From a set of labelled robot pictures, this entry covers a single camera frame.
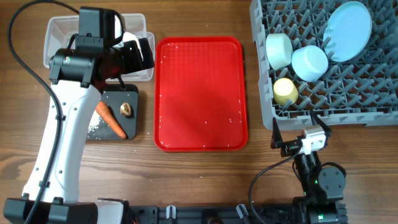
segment orange carrot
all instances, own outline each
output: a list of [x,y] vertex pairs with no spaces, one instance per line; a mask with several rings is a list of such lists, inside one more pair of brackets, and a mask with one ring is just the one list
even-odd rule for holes
[[112,130],[121,138],[126,139],[126,133],[124,133],[122,127],[118,124],[118,122],[113,118],[111,112],[109,111],[108,106],[100,101],[95,108],[95,111],[104,119],[104,121],[112,128]]

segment red tray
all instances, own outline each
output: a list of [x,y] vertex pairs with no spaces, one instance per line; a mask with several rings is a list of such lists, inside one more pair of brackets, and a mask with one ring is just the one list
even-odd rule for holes
[[167,152],[248,141],[242,46],[234,37],[168,37],[156,47],[154,141]]

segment clear plastic bin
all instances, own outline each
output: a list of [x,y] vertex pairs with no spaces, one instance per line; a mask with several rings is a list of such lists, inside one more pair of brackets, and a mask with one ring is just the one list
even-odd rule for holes
[[[122,14],[126,32],[130,32],[137,38],[147,37],[155,59],[155,37],[153,33],[146,31],[146,20],[143,14]],[[70,37],[78,33],[79,16],[58,16],[49,20],[44,40],[43,64],[49,68],[50,58],[55,55],[58,49],[66,48]],[[149,81],[154,74],[154,69],[133,72],[122,76],[125,82],[128,81]],[[117,80],[107,80],[107,82],[118,82]]]

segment dish rack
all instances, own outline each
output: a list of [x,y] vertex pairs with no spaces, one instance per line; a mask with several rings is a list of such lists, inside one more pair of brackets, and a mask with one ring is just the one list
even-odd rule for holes
[[[357,56],[346,62],[329,60],[328,71],[313,83],[304,82],[291,65],[272,70],[266,54],[266,36],[285,33],[293,50],[307,45],[323,49],[323,31],[331,14],[345,0],[252,0],[250,5],[253,41],[259,59],[259,92],[262,121],[272,129],[276,118],[280,129],[303,129],[311,125],[309,112],[327,125],[398,124],[398,0],[363,0],[371,14],[372,34]],[[291,79],[298,100],[278,105],[272,87],[280,78]]]

